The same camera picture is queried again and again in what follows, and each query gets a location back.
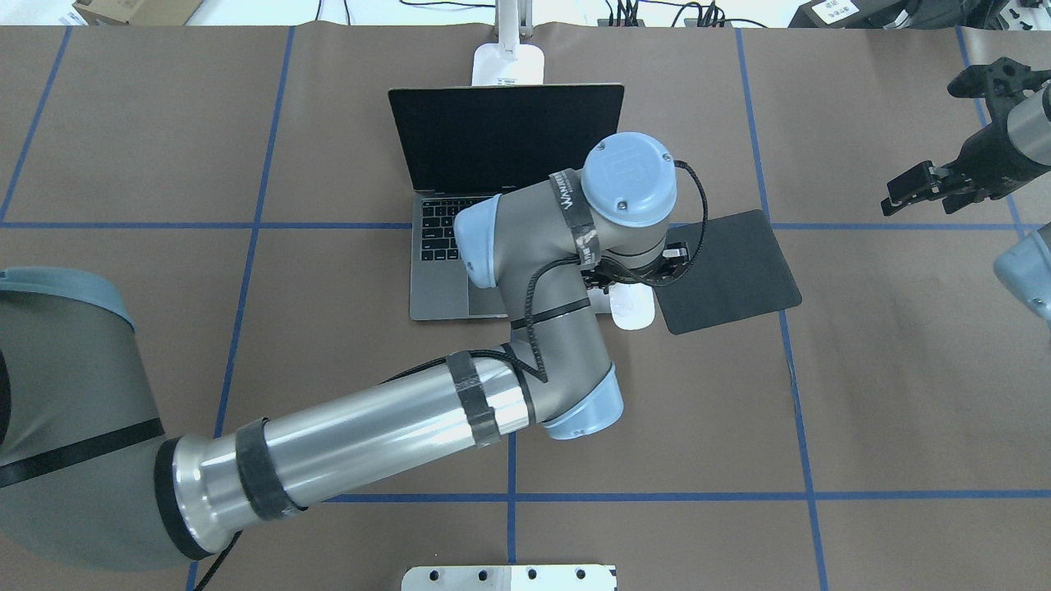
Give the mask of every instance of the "silver laptop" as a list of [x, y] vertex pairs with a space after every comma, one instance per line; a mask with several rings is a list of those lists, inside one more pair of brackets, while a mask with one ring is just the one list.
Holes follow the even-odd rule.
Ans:
[[412, 277], [409, 315], [506, 315], [497, 289], [467, 277], [453, 237], [460, 210], [497, 193], [583, 166], [617, 133], [620, 84], [394, 88], [389, 93], [409, 177]]

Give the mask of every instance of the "silver metal tube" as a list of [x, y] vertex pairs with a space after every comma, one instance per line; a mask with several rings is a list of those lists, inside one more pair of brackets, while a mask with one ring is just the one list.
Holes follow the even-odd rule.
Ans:
[[[472, 360], [501, 435], [529, 426], [514, 371]], [[449, 369], [439, 365], [266, 423], [264, 436], [285, 493], [301, 507], [475, 446]], [[260, 523], [238, 472], [235, 435], [179, 441], [176, 500], [190, 534], [221, 551]]]
[[1007, 136], [1026, 158], [1051, 166], [1051, 86], [1018, 103], [1007, 114]]
[[[514, 372], [497, 360], [474, 363], [500, 433], [529, 425]], [[271, 421], [266, 440], [285, 491], [303, 507], [474, 447], [445, 366]]]

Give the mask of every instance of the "blue tape line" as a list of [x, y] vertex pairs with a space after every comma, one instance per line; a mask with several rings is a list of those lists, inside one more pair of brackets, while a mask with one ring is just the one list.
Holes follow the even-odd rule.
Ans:
[[249, 229], [251, 222], [3, 222], [4, 228], [28, 228], [45, 230], [64, 229]]
[[507, 503], [502, 492], [339, 494], [325, 503]]
[[355, 230], [411, 230], [412, 224], [395, 222], [263, 222], [263, 229], [355, 229]]
[[788, 376], [791, 384], [792, 403], [796, 405], [796, 437], [799, 440], [799, 456], [803, 464], [803, 485], [806, 488], [806, 506], [810, 514], [810, 534], [813, 537], [813, 554], [818, 562], [818, 582], [822, 591], [828, 590], [828, 575], [825, 571], [825, 552], [821, 542], [821, 524], [818, 519], [818, 502], [813, 491], [813, 475], [810, 471], [810, 452], [806, 443], [806, 426], [803, 422], [803, 403], [799, 395], [799, 379], [796, 374], [796, 359], [792, 354], [791, 334], [788, 332], [788, 315], [778, 312], [781, 321], [781, 340], [785, 359], [788, 362]]
[[[763, 212], [770, 217], [769, 203], [766, 199], [766, 179], [763, 175], [763, 160], [759, 148], [759, 133], [756, 129], [756, 114], [751, 102], [751, 85], [748, 82], [747, 57], [744, 50], [744, 37], [740, 28], [734, 29], [737, 36], [737, 56], [741, 64], [741, 82], [744, 87], [744, 104], [748, 114], [748, 130], [751, 135], [751, 154], [756, 164], [756, 180], [759, 183], [759, 199], [763, 204]], [[806, 446], [806, 429], [803, 426], [803, 405], [799, 398], [799, 383], [796, 380], [796, 362], [792, 356], [791, 338], [788, 334], [788, 319], [784, 310], [778, 312], [781, 318], [781, 337], [784, 344], [785, 361], [791, 379], [792, 400], [796, 404], [796, 434], [799, 440], [799, 455], [803, 465], [803, 481], [806, 485], [806, 506], [810, 515], [810, 536], [813, 541], [813, 557], [818, 569], [818, 583], [821, 591], [828, 591], [828, 575], [825, 571], [825, 552], [821, 543], [821, 524], [818, 519], [818, 503], [813, 496], [813, 478], [810, 475], [810, 456]]]
[[[826, 501], [895, 501], [952, 498], [1051, 498], [1051, 489], [996, 490], [857, 490], [783, 492], [518, 492], [515, 503], [769, 503]], [[508, 503], [500, 492], [468, 493], [350, 493], [334, 496], [334, 504]]]
[[770, 226], [779, 230], [955, 230], [989, 231], [1014, 230], [1014, 224], [809, 224], [775, 222]]
[[197, 587], [197, 567], [199, 563], [190, 564], [189, 570], [186, 572], [186, 591], [193, 591]]
[[518, 564], [518, 552], [515, 546], [515, 522], [518, 488], [518, 437], [517, 433], [508, 435], [508, 564]]
[[[684, 226], [683, 223], [671, 224]], [[937, 230], [937, 231], [1002, 231], [1015, 229], [1014, 224], [880, 224], [880, 223], [795, 223], [772, 222], [780, 230]], [[0, 222], [0, 228], [15, 229], [368, 229], [409, 230], [412, 224], [397, 222]], [[1025, 230], [1042, 228], [1040, 224], [1022, 224]]]
[[[971, 56], [967, 50], [967, 40], [964, 39], [964, 29], [960, 25], [956, 25], [956, 43], [960, 44], [960, 55], [964, 58], [964, 67], [970, 67]], [[974, 99], [974, 110], [978, 114], [978, 123], [983, 127], [988, 125], [989, 121], [985, 116], [985, 107], [978, 98]], [[1022, 216], [1018, 215], [1018, 206], [1014, 203], [1014, 193], [1009, 193], [1006, 200], [1007, 208], [1011, 211], [1011, 220], [1014, 221], [1014, 230], [1017, 232], [1018, 239], [1026, 238], [1026, 232], [1022, 227]]]
[[734, 503], [806, 501], [805, 492], [523, 492], [519, 503]]
[[951, 498], [1051, 498], [1051, 489], [1032, 490], [861, 490], [817, 492], [818, 501], [899, 501]]
[[59, 66], [62, 64], [62, 57], [65, 56], [66, 46], [69, 45], [69, 36], [71, 34], [73, 27], [67, 26], [65, 34], [62, 35], [62, 43], [59, 45], [59, 52], [55, 55], [55, 63], [51, 64], [51, 72], [47, 75], [47, 83], [44, 84], [44, 91], [41, 93], [40, 102], [37, 103], [37, 113], [33, 115], [29, 130], [25, 134], [25, 141], [22, 142], [22, 151], [19, 152], [15, 169], [11, 174], [11, 182], [7, 183], [7, 192], [4, 195], [3, 204], [0, 205], [0, 222], [7, 217], [7, 208], [11, 207], [11, 200], [15, 197], [15, 187], [18, 186], [18, 179], [22, 175], [22, 166], [25, 165], [25, 158], [29, 155], [33, 137], [37, 135], [37, 126], [40, 124], [41, 116], [44, 115], [44, 105], [47, 103], [47, 97], [51, 94], [51, 86], [55, 85], [55, 79], [59, 75]]
[[763, 212], [770, 217], [770, 205], [766, 201], [766, 178], [763, 175], [763, 158], [759, 154], [759, 133], [756, 130], [756, 111], [751, 105], [751, 85], [748, 83], [748, 65], [744, 57], [744, 38], [740, 28], [735, 28], [737, 37], [737, 58], [741, 64], [741, 84], [744, 88], [744, 108], [748, 114], [748, 133], [751, 136], [751, 158], [756, 165], [756, 180], [759, 183], [759, 201]]
[[408, 230], [412, 224], [388, 222], [0, 222], [3, 228], [29, 229], [368, 229]]
[[248, 256], [245, 258], [245, 272], [241, 278], [241, 294], [238, 297], [238, 312], [233, 319], [233, 334], [230, 337], [230, 350], [226, 358], [226, 372], [223, 375], [223, 391], [219, 398], [219, 410], [215, 413], [215, 430], [213, 437], [223, 434], [223, 424], [226, 422], [226, 405], [230, 398], [230, 383], [233, 380], [233, 364], [238, 356], [238, 345], [241, 341], [241, 325], [245, 319], [245, 304], [248, 301], [248, 285], [252, 277], [252, 264], [255, 261], [255, 247], [259, 244], [260, 224], [263, 220], [263, 206], [266, 204], [266, 188], [270, 180], [270, 162], [273, 158], [273, 146], [277, 141], [277, 125], [281, 122], [281, 105], [285, 96], [285, 83], [288, 80], [288, 63], [292, 56], [292, 41], [295, 39], [295, 27], [288, 27], [288, 40], [285, 42], [285, 59], [281, 66], [281, 81], [277, 83], [277, 98], [273, 104], [273, 118], [270, 121], [270, 139], [267, 142], [266, 159], [263, 161], [263, 175], [260, 179], [260, 192], [255, 201], [255, 217], [252, 223], [252, 236], [248, 241]]

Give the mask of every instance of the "brown table surface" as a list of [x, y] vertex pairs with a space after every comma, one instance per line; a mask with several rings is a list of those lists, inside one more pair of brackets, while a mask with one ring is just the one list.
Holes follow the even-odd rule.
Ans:
[[[506, 322], [409, 320], [411, 186], [386, 97], [469, 84], [491, 30], [6, 27], [0, 267], [114, 281], [171, 434], [501, 343]], [[952, 217], [879, 202], [980, 128], [945, 91], [968, 60], [1051, 67], [1051, 34], [551, 24], [533, 42], [548, 82], [622, 82], [621, 129], [691, 162], [713, 216], [764, 208], [803, 304], [682, 337], [603, 319], [616, 425], [572, 442], [534, 427], [250, 530], [209, 588], [598, 562], [627, 590], [1047, 589], [1051, 346], [992, 261], [1051, 220], [1051, 178]], [[694, 221], [681, 188], [674, 219]], [[187, 578], [67, 568], [0, 536], [3, 590]]]

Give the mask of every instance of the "cardboard box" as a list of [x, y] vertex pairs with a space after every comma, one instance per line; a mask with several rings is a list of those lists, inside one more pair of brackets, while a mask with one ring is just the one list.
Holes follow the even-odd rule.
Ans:
[[186, 24], [203, 0], [77, 0], [74, 9], [88, 24], [144, 26]]

